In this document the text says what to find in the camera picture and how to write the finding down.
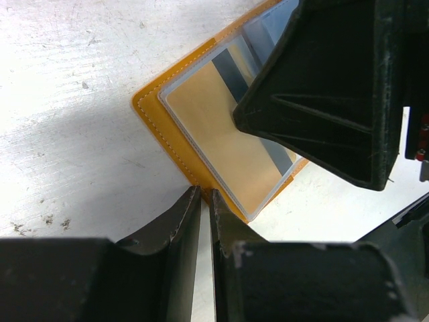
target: stitching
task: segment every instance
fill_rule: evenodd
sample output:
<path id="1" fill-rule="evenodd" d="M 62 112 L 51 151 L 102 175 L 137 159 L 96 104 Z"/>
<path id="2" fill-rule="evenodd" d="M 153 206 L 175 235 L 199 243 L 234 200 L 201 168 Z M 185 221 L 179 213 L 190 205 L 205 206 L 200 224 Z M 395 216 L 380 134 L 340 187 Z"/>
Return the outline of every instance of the stitching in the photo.
<path id="1" fill-rule="evenodd" d="M 232 29 L 229 33 L 225 34 L 219 41 L 216 41 L 212 46 L 208 47 L 206 50 L 204 50 L 202 53 L 200 53 L 197 57 L 193 58 L 190 62 L 186 63 L 182 68 L 178 69 L 176 72 L 174 72 L 173 74 L 171 74 L 168 78 L 166 78 L 165 80 L 163 80 L 160 84 L 158 84 L 157 86 L 155 86 L 151 91 L 149 91 L 147 94 L 145 94 L 143 97 L 141 97 L 138 101 L 137 101 L 137 106 L 140 108 L 141 112 L 146 116 L 147 120 L 152 124 L 152 126 L 154 127 L 154 129 L 158 132 L 158 134 L 161 136 L 161 138 L 163 139 L 163 141 L 165 141 L 165 143 L 167 144 L 167 146 L 169 147 L 169 149 L 173 152 L 173 154 L 177 157 L 177 159 L 180 161 L 180 163 L 185 167 L 186 171 L 188 171 L 188 173 L 191 175 L 191 177 L 195 180 L 195 183 L 197 185 L 200 185 L 200 183 L 198 182 L 198 180 L 195 178 L 195 176 L 193 175 L 193 173 L 189 170 L 189 168 L 185 165 L 185 163 L 182 161 L 182 159 L 179 157 L 179 155 L 177 155 L 176 151 L 174 151 L 173 147 L 170 145 L 170 143 L 168 143 L 168 141 L 165 139 L 165 137 L 162 135 L 162 133 L 159 131 L 159 129 L 156 127 L 155 123 L 149 118 L 149 116 L 146 114 L 146 112 L 143 110 L 143 107 L 140 105 L 141 101 L 144 100 L 148 95 L 152 94 L 154 91 L 156 91 L 156 89 L 158 89 L 159 87 L 161 87 L 164 83 L 168 82 L 171 78 L 173 78 L 174 76 L 176 76 L 179 72 L 181 72 L 182 70 L 184 70 L 187 66 L 189 66 L 190 64 L 192 64 L 195 60 L 199 59 L 201 56 L 204 56 L 204 54 L 206 52 L 208 52 L 209 50 L 211 50 L 214 46 L 216 46 L 220 41 L 224 40 L 226 37 L 230 36 L 232 33 L 234 33 L 237 29 L 239 29 L 243 24 L 245 24 L 246 22 L 248 22 L 250 19 L 253 19 L 256 15 L 259 15 L 261 12 L 265 11 L 266 9 L 272 7 L 273 5 L 275 5 L 275 3 L 268 3 L 267 5 L 263 6 L 258 12 L 255 13 L 255 15 L 252 15 L 251 17 L 249 17 L 249 19 L 246 19 L 245 21 L 243 21 L 243 23 L 241 23 L 240 25 L 238 25 L 237 27 L 235 27 L 234 29 Z M 206 195 L 206 197 L 208 197 L 207 192 L 202 189 L 202 193 L 204 195 Z"/>

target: white table surface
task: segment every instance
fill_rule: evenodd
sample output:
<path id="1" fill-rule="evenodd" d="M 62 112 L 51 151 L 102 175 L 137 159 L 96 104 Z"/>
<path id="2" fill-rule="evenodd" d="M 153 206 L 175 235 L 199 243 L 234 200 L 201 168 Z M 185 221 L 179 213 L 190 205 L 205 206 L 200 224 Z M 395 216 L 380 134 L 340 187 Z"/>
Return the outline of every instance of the white table surface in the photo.
<path id="1" fill-rule="evenodd" d="M 116 241 L 169 208 L 189 184 L 131 96 L 258 2 L 0 0 L 0 236 Z M 399 155 L 376 193 L 310 164 L 251 227 L 352 242 L 429 191 L 418 172 Z M 192 320 L 213 312 L 204 207 Z"/>

